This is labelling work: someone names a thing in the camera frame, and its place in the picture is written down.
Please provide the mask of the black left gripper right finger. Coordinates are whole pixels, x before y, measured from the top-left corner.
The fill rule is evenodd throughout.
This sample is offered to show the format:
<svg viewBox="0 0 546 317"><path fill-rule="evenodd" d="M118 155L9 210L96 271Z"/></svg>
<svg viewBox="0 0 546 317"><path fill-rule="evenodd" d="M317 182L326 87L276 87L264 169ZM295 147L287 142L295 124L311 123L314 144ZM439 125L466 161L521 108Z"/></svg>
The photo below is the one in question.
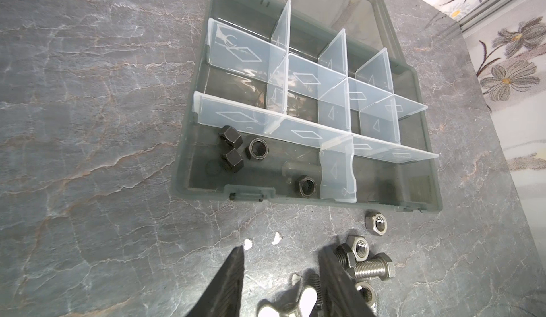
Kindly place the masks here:
<svg viewBox="0 0 546 317"><path fill-rule="evenodd" d="M318 252L318 263L325 316L375 316L330 247Z"/></svg>

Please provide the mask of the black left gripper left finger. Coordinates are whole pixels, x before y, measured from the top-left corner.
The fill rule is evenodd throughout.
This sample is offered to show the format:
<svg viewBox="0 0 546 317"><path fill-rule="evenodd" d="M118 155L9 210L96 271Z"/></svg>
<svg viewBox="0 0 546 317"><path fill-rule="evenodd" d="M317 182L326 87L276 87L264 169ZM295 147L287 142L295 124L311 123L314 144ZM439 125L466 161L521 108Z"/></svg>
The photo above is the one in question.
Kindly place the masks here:
<svg viewBox="0 0 546 317"><path fill-rule="evenodd" d="M239 316L245 257L243 246L235 247L187 316Z"/></svg>

